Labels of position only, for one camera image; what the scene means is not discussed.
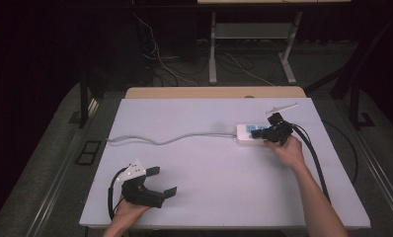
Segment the hand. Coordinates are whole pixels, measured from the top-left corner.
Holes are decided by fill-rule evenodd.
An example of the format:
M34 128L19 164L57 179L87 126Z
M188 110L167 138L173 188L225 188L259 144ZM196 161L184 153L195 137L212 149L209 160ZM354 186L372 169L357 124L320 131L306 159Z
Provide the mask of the hand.
M111 225L105 232L105 237L122 236L129 227L131 227L150 206L135 205L123 199L117 208Z
M295 136L289 136L283 146L276 145L270 141L265 141L265 144L279 157L283 164L292 170L305 166L301 141Z

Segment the white metal desk frame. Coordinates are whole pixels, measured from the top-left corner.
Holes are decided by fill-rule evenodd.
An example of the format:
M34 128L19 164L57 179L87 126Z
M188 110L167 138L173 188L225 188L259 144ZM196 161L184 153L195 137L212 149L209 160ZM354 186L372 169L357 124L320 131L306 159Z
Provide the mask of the white metal desk frame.
M269 24L217 24L215 12L211 20L211 41L209 55L209 84L217 84L217 72L215 66L215 39L287 39L285 49L278 54L279 61L285 73L288 83L296 84L294 74L289 66L288 57L294 43L302 12L295 15L292 23L269 23Z

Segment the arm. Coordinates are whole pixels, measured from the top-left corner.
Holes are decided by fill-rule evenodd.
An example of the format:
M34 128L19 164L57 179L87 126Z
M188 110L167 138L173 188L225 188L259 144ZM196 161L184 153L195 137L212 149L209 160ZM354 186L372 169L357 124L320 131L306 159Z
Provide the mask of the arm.
M123 199L119 203L116 215L107 231L105 231L104 237L122 236L149 208L149 206L131 204Z
M291 168L295 175L309 235L311 237L348 236L338 214L305 165L301 142L291 135L283 146L277 146L269 141L265 141L265 144L275 152L282 163Z

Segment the floor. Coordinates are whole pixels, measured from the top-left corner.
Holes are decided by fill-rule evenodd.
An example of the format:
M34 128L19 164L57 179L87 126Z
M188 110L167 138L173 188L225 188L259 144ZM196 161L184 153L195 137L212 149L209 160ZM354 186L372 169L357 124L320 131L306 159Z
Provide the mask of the floor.
M163 65L155 69L157 76L148 86L176 86L176 83L179 86L210 86L206 64L207 42L201 40L197 43L196 61L183 60L170 55L168 50L162 50L162 60L169 69ZM286 86L277 58L283 46L282 41L220 41L216 47L217 86ZM354 42L346 41L296 43L289 63L297 86L309 86L337 70L351 57L355 47ZM349 96L343 100L333 100L329 95L333 84L320 87L308 97L313 99L350 177L354 176L354 153L357 154L358 173L354 188L369 215L371 228L350 230L350 235L393 236L393 207L382 191L383 186L369 168L368 161L369 156L375 158L393 187L393 126L372 99L361 93L360 111L368 113L375 126L364 127L361 131L353 129L347 120ZM82 129L78 128L78 85L67 94L0 213L0 237L102 236L104 230L85 228L78 222L104 145L100 146L93 165L79 166L75 160L87 140L104 142L108 137L111 121L124 94L123 90L112 89L104 99L92 103L91 118ZM305 236L304 230L282 232L288 237ZM261 231L245 233L245 236L271 236L268 234L271 233Z

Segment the person's left hand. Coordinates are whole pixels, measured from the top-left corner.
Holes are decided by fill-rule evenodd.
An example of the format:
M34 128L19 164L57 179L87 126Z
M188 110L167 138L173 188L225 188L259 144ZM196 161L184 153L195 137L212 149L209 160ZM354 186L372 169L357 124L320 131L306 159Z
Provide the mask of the person's left hand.
M111 225L105 232L105 237L122 236L129 227L131 227L150 206L135 205L123 199L117 208Z

